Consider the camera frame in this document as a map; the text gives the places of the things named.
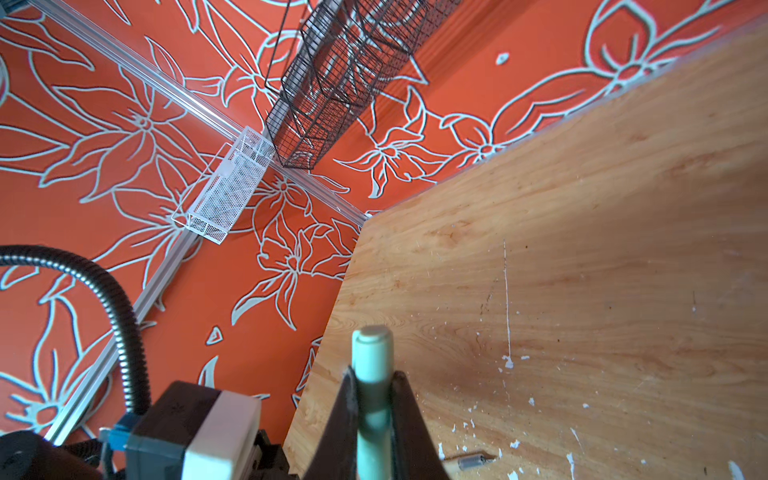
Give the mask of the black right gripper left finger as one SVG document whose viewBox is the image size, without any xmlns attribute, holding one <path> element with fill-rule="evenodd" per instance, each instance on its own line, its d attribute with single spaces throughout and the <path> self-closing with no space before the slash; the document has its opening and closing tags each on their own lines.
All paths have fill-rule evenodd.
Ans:
<svg viewBox="0 0 768 480">
<path fill-rule="evenodd" d="M 357 477 L 359 416 L 357 379 L 349 366 L 303 479 L 352 480 Z"/>
</svg>

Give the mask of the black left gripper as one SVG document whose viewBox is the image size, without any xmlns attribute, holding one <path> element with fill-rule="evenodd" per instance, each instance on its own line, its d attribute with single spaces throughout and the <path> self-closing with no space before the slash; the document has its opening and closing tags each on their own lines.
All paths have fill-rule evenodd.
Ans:
<svg viewBox="0 0 768 480">
<path fill-rule="evenodd" d="M 280 444 L 270 441 L 267 432 L 260 429 L 254 442 L 254 480 L 299 480 L 290 472 L 289 462 Z"/>
</svg>

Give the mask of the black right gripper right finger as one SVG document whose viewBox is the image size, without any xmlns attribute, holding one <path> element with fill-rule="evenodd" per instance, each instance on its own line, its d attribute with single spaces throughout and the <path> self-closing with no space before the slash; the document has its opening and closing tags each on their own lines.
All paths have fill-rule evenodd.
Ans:
<svg viewBox="0 0 768 480">
<path fill-rule="evenodd" d="M 442 479 L 442 466 L 407 375 L 395 371 L 390 387 L 393 478 Z"/>
</svg>

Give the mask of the green pen cap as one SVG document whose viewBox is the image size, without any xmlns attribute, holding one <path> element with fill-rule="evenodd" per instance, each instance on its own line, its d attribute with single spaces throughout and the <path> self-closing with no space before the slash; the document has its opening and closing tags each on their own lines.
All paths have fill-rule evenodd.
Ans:
<svg viewBox="0 0 768 480">
<path fill-rule="evenodd" d="M 351 367 L 359 409 L 357 476 L 392 479 L 390 386 L 394 374 L 394 339 L 383 325 L 369 325 L 352 335 Z"/>
</svg>

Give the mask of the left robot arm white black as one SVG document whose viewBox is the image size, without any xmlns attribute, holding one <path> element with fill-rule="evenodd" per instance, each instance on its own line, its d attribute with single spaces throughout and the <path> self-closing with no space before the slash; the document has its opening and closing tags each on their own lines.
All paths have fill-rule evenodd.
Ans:
<svg viewBox="0 0 768 480">
<path fill-rule="evenodd" d="M 1 436 L 1 477 L 3 479 L 135 479 L 137 471 L 117 471 L 110 454 L 98 439 L 55 446 L 32 431 Z M 266 432 L 257 433 L 252 458 L 246 463 L 243 479 L 296 479 L 282 446 L 269 441 Z"/>
</svg>

